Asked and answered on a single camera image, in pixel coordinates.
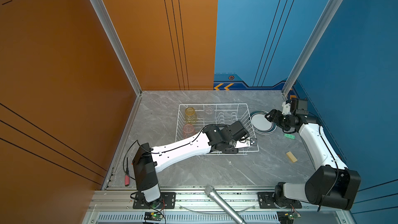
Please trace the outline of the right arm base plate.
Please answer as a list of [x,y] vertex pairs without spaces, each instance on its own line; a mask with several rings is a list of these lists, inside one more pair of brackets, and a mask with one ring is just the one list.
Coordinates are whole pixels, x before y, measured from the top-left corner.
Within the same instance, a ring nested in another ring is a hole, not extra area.
[[258,192],[257,196],[261,209],[287,209],[291,207],[298,209],[302,208],[300,201],[287,199],[284,197],[276,197],[275,192]]

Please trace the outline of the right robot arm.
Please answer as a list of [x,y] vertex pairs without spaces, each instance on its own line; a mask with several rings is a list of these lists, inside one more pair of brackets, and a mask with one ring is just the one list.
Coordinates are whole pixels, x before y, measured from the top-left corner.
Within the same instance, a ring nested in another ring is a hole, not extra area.
[[348,169],[337,155],[320,121],[305,111],[284,115],[279,110],[272,110],[265,118],[287,134],[298,133],[315,168],[315,173],[304,184],[279,182],[273,196],[275,205],[284,208],[295,202],[306,202],[318,207],[350,210],[361,177],[357,171]]

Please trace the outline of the clear plastic cup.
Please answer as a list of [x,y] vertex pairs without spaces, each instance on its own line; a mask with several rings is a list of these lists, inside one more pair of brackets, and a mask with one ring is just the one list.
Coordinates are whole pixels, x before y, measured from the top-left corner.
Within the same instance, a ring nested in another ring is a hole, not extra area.
[[215,114],[215,110],[213,107],[208,106],[205,108],[204,113],[205,113],[206,118],[213,118],[214,114]]

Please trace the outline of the yellow plastic cup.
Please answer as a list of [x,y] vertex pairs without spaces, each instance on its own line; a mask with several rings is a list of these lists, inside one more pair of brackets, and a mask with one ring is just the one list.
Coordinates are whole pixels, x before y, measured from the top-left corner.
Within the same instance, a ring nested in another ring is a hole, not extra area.
[[188,107],[185,109],[185,120],[186,123],[196,123],[197,122],[197,113],[196,110],[192,107]]

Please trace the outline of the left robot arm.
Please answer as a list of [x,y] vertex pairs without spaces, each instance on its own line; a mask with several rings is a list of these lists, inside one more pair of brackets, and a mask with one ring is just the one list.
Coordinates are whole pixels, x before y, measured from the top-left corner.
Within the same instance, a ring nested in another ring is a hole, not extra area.
[[234,155],[253,143],[249,131],[236,121],[229,125],[208,124],[197,134],[164,146],[139,144],[132,160],[137,191],[147,203],[158,204],[162,199],[158,173],[194,156],[212,152]]

